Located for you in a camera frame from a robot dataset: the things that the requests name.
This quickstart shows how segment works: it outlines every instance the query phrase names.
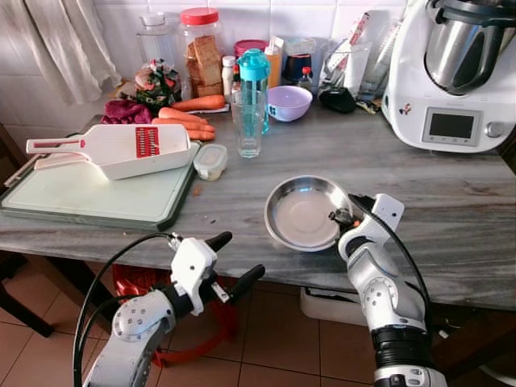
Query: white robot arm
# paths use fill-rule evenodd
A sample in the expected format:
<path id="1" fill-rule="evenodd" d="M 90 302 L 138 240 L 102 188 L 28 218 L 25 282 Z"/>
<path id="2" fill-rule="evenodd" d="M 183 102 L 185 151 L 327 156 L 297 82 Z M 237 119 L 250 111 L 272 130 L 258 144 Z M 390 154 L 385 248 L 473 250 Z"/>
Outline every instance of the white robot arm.
<path id="1" fill-rule="evenodd" d="M 177 250 L 171 265 L 172 284 L 120 306 L 112 322 L 111 336 L 95 360 L 84 387 L 144 387 L 154 351 L 179 319 L 188 313 L 197 316 L 213 298 L 236 302 L 264 275 L 264 267 L 257 265 L 231 291 L 218 285 L 213 270 L 217 260 L 214 250 L 230 239 L 229 232 L 206 242 L 176 235 L 170 243 Z"/>
<path id="2" fill-rule="evenodd" d="M 376 351 L 374 386 L 446 387 L 444 376 L 431 360 L 425 300 L 418 289 L 405 282 L 383 247 L 391 236 L 384 226 L 397 228 L 403 204 L 383 193 L 362 202 L 352 195 L 350 198 L 365 211 L 360 225 L 353 228 L 354 219 L 345 211 L 337 211 L 331 218 L 343 231 L 339 254 L 360 296 Z"/>

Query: white mandoline slicer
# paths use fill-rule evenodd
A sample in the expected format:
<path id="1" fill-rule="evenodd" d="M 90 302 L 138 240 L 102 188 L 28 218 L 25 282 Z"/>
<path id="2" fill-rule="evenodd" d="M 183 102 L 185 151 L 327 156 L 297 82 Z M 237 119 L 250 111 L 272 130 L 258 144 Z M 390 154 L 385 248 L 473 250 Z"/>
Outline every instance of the white mandoline slicer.
<path id="1" fill-rule="evenodd" d="M 27 154 L 64 153 L 37 160 L 35 169 L 88 161 L 109 180 L 182 167 L 189 150 L 188 132 L 176 124 L 93 125 L 84 135 L 27 141 Z"/>

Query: red jar lid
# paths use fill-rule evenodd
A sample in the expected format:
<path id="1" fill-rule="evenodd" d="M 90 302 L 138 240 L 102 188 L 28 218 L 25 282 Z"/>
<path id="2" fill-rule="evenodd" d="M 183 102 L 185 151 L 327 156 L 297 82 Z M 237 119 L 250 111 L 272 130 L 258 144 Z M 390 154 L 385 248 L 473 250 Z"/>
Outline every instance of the red jar lid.
<path id="1" fill-rule="evenodd" d="M 265 40 L 247 39 L 236 42 L 233 49 L 235 50 L 236 56 L 242 56 L 244 52 L 251 48 L 258 48 L 260 51 L 264 51 L 267 46 L 268 42 Z"/>
<path id="2" fill-rule="evenodd" d="M 218 11 L 215 8 L 202 6 L 199 8 L 189 8 L 181 12 L 181 23 L 190 26 L 201 26 L 218 22 Z"/>

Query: metal bowl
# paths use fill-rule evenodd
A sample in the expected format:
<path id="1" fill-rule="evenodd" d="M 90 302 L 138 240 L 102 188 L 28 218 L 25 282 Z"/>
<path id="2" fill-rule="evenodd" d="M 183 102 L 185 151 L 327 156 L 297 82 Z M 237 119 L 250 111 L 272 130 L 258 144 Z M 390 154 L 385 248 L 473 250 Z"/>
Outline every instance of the metal bowl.
<path id="1" fill-rule="evenodd" d="M 335 244 L 339 225 L 328 218 L 338 208 L 352 211 L 347 194 L 333 181 L 304 175 L 280 183 L 267 198 L 265 226 L 270 235 L 300 252 Z"/>

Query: small purple bowl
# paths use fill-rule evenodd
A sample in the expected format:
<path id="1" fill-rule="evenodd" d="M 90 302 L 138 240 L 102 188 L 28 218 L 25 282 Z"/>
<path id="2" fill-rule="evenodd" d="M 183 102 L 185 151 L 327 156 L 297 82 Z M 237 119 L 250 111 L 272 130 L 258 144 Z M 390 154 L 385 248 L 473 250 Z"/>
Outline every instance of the small purple bowl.
<path id="1" fill-rule="evenodd" d="M 306 113 L 312 99 L 312 93 L 302 87 L 274 87 L 267 92 L 268 114 L 278 121 L 294 121 Z"/>

